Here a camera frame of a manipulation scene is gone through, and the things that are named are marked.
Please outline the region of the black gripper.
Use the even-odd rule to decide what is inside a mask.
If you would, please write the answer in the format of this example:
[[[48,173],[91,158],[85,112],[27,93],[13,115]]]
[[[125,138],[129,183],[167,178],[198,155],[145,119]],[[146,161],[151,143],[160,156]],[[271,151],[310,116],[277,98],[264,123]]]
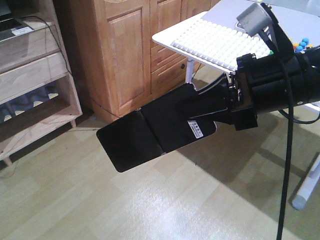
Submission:
[[[296,57],[280,62],[275,55],[236,59],[237,70],[223,73],[195,95],[176,104],[182,120],[211,120],[237,131],[256,128],[258,115],[294,107],[303,101],[304,75]]]

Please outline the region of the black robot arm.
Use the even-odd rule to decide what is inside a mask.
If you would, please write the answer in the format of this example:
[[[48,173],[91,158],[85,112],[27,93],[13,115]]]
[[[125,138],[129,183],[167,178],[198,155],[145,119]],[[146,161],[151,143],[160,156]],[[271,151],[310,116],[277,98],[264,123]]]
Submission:
[[[182,120],[212,120],[234,125],[236,130],[255,128],[258,115],[320,99],[320,48],[312,47],[282,60],[275,54],[256,58],[243,55],[237,70],[176,105]]]

